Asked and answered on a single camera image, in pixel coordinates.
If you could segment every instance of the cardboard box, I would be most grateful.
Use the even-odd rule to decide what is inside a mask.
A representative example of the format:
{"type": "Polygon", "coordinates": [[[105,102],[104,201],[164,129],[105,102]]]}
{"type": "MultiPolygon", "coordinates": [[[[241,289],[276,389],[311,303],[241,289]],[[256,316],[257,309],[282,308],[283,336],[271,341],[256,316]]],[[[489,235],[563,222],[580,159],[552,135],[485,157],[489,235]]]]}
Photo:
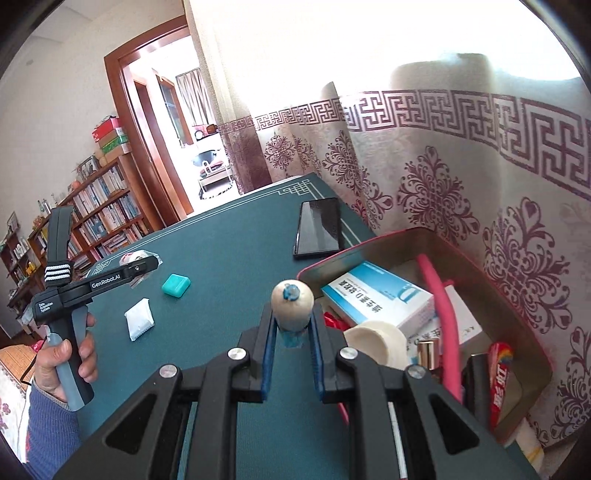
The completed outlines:
{"type": "Polygon", "coordinates": [[[103,153],[105,155],[107,155],[107,153],[109,153],[115,147],[118,147],[119,145],[127,143],[128,140],[129,139],[127,138],[127,135],[123,135],[123,137],[115,137],[114,140],[112,140],[108,144],[106,144],[101,150],[103,151],[103,153]]]}
{"type": "Polygon", "coordinates": [[[115,116],[109,116],[105,118],[98,127],[95,128],[95,130],[92,132],[92,138],[95,139],[95,142],[98,142],[107,133],[115,128],[118,128],[119,126],[119,119],[115,116]]]}
{"type": "Polygon", "coordinates": [[[117,137],[123,137],[125,132],[121,127],[114,128],[110,132],[108,132],[103,138],[99,140],[99,147],[103,148],[107,146],[110,142],[112,142],[117,137]]]}
{"type": "Polygon", "coordinates": [[[107,163],[110,163],[114,159],[116,159],[117,157],[120,157],[121,155],[124,155],[129,152],[131,152],[131,145],[129,143],[124,143],[124,144],[118,145],[113,150],[111,150],[110,152],[105,154],[105,158],[107,160],[107,163]]]}
{"type": "MultiPolygon", "coordinates": [[[[447,296],[452,303],[453,311],[456,314],[457,333],[462,348],[469,348],[468,342],[482,333],[482,327],[478,324],[472,312],[468,309],[462,298],[456,292],[453,285],[445,287],[447,296]]],[[[429,320],[414,335],[407,336],[407,352],[411,359],[417,356],[417,344],[421,340],[441,338],[441,322],[439,317],[429,320]]]]}
{"type": "Polygon", "coordinates": [[[322,292],[340,315],[357,324],[392,323],[407,338],[435,316],[433,295],[370,262],[341,275],[322,292]]]}

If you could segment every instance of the blue sleeve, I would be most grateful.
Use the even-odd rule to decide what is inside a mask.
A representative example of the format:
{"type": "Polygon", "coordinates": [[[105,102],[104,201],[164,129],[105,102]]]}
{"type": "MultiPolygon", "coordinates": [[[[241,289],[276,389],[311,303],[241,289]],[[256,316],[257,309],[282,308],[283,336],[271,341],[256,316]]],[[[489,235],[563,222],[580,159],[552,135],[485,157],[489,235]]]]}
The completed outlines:
{"type": "Polygon", "coordinates": [[[81,445],[78,418],[35,384],[31,389],[25,469],[35,480],[51,480],[81,445]]]}

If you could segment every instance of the curtain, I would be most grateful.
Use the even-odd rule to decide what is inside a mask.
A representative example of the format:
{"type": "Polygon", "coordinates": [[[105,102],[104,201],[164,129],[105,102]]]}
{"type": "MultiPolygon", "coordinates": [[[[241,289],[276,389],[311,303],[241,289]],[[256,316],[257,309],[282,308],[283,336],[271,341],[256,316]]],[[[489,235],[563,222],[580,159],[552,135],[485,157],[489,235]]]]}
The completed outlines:
{"type": "Polygon", "coordinates": [[[199,69],[177,76],[178,89],[187,105],[193,126],[215,123],[209,95],[199,69]]]}
{"type": "Polygon", "coordinates": [[[185,0],[242,190],[315,172],[377,234],[420,225],[460,248],[552,364],[538,439],[576,431],[591,385],[591,96],[548,28],[518,0],[225,4],[185,0]]]}

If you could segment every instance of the teal box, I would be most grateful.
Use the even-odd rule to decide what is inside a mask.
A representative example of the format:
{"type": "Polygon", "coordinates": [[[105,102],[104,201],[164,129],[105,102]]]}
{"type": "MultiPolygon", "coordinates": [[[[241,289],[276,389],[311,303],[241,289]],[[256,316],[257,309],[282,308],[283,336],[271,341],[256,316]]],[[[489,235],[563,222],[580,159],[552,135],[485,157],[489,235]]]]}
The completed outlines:
{"type": "Polygon", "coordinates": [[[162,291],[178,299],[183,296],[185,290],[188,289],[191,281],[188,277],[182,275],[175,275],[174,273],[169,276],[168,280],[162,285],[162,291]]]}

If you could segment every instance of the blue gripper pad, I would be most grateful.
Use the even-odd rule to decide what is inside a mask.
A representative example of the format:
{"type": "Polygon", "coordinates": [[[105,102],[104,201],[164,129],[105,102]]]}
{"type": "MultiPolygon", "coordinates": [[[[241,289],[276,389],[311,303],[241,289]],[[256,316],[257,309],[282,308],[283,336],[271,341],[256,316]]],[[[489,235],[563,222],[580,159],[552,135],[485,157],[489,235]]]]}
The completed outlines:
{"type": "Polygon", "coordinates": [[[308,336],[310,338],[312,368],[314,369],[314,389],[320,397],[320,400],[322,400],[324,398],[324,367],[322,364],[320,342],[318,339],[318,330],[315,322],[310,322],[308,324],[308,336]]]}
{"type": "Polygon", "coordinates": [[[265,345],[265,354],[262,358],[262,381],[261,395],[263,401],[267,399],[271,389],[271,373],[273,372],[273,359],[275,358],[275,340],[277,339],[277,323],[274,318],[271,319],[271,326],[265,345]]]}

